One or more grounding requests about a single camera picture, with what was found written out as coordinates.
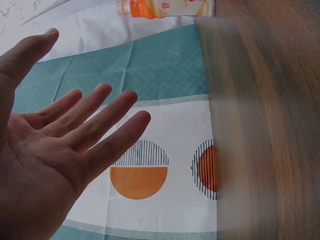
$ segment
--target wooden surface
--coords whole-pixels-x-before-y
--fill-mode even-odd
[[[196,23],[218,238],[320,239],[320,1],[217,0]]]

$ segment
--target orange circle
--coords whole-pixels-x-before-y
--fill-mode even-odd
[[[111,167],[114,188],[124,197],[141,200],[156,194],[166,181],[168,167]]]
[[[197,163],[197,174],[202,184],[209,190],[217,192],[216,178],[215,178],[215,158],[214,146],[208,147],[202,153]]]

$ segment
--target open palm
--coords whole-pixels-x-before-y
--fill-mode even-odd
[[[96,145],[137,101],[125,91],[86,121],[111,93],[106,83],[83,99],[72,90],[39,112],[11,113],[15,88],[58,36],[53,29],[26,38],[0,57],[0,239],[49,239],[87,184],[140,138],[151,119],[141,111]]]

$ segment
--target finger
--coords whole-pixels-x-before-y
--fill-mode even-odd
[[[58,40],[59,32],[52,28],[47,33],[30,36],[0,57],[0,78],[17,87],[36,62],[43,58]]]
[[[74,89],[38,112],[22,113],[21,115],[31,127],[40,130],[69,111],[81,98],[81,91]]]
[[[148,112],[140,111],[112,135],[84,153],[90,174],[88,180],[92,181],[115,163],[142,136],[150,120]]]
[[[138,97],[134,91],[124,91],[115,101],[99,114],[66,134],[63,139],[78,153],[83,153],[95,145],[101,137],[115,125],[136,103]]]
[[[99,84],[87,97],[79,101],[58,120],[45,126],[41,131],[51,137],[60,138],[64,136],[83,124],[101,106],[111,91],[109,84]]]
[[[56,29],[41,36],[27,37],[0,56],[0,143],[14,105],[15,89],[33,65],[46,55],[59,37]]]

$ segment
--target bottle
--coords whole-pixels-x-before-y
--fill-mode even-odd
[[[117,0],[118,14],[133,18],[211,17],[215,0]]]

